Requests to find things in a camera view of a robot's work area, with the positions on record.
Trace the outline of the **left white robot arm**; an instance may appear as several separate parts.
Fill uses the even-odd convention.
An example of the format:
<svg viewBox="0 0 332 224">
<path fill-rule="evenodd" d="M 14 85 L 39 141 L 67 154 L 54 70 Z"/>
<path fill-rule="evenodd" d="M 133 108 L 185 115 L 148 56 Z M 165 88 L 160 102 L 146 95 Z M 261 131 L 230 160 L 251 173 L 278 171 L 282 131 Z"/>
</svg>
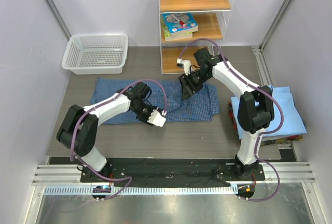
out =
<svg viewBox="0 0 332 224">
<path fill-rule="evenodd" d="M 98 127 L 119 114 L 132 111 L 138 121 L 150 126 L 163 126 L 162 109 L 145 101 L 151 88 L 138 82 L 133 87 L 120 89 L 111 97 L 87 107 L 72 105 L 67 111 L 56 135 L 56 139 L 78 156 L 89 167 L 100 182 L 107 181 L 111 174 L 110 164 L 95 145 Z"/>
</svg>

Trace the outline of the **dark blue checkered shirt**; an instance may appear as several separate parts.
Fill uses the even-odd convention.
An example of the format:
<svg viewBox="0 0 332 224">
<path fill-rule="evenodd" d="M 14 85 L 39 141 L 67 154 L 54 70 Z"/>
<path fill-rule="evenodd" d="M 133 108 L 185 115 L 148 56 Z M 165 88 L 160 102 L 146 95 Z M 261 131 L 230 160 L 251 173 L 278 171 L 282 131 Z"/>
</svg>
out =
<svg viewBox="0 0 332 224">
<path fill-rule="evenodd" d="M 114 95 L 135 80 L 119 80 L 98 78 L 90 105 L 96 104 Z M 182 86 L 179 80 L 158 80 L 167 95 L 167 122 L 207 122 L 212 116 L 220 113 L 215 86 L 203 84 L 203 88 L 186 100 L 182 100 Z M 164 107 L 164 98 L 161 88 L 154 82 L 145 81 L 152 90 L 148 98 L 154 106 Z M 105 121 L 104 125 L 138 123 L 136 114 L 132 111 L 119 114 Z"/>
</svg>

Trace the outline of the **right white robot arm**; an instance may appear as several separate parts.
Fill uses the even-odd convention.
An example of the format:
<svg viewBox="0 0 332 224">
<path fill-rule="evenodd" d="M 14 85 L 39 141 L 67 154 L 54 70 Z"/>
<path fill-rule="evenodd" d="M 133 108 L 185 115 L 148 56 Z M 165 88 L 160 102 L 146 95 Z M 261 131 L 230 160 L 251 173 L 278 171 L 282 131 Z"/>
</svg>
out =
<svg viewBox="0 0 332 224">
<path fill-rule="evenodd" d="M 243 134 L 233 167 L 238 179 L 248 179 L 258 169 L 260 136 L 274 119 L 272 90 L 248 81 L 222 54 L 213 56 L 207 48 L 201 48 L 194 57 L 197 66 L 182 58 L 176 61 L 176 65 L 184 70 L 179 76 L 182 100 L 198 93 L 211 78 L 222 82 L 237 97 L 237 120 Z"/>
</svg>

